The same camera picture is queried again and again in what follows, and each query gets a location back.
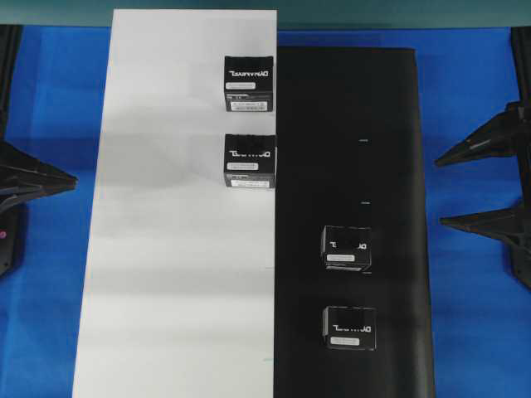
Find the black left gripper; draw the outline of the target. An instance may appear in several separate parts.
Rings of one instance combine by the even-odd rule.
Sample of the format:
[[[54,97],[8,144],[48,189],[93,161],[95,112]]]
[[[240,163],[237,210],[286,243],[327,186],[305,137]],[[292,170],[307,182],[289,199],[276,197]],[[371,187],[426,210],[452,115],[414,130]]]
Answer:
[[[24,172],[63,180],[45,185],[22,184],[1,188],[1,207],[14,206],[1,214],[1,276],[5,277],[18,268],[24,259],[27,206],[22,203],[73,191],[78,180],[75,176],[41,162],[6,141],[1,142],[1,168],[10,172]]]

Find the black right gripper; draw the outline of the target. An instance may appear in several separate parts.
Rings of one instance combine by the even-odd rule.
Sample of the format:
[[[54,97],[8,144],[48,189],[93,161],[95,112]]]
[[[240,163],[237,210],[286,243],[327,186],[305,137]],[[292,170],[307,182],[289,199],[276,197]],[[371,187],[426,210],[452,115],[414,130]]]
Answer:
[[[508,103],[505,111],[482,124],[441,155],[438,167],[482,158],[512,157],[518,161],[522,197],[513,207],[463,216],[442,217],[440,223],[459,231],[508,243],[513,276],[530,285],[530,106]]]

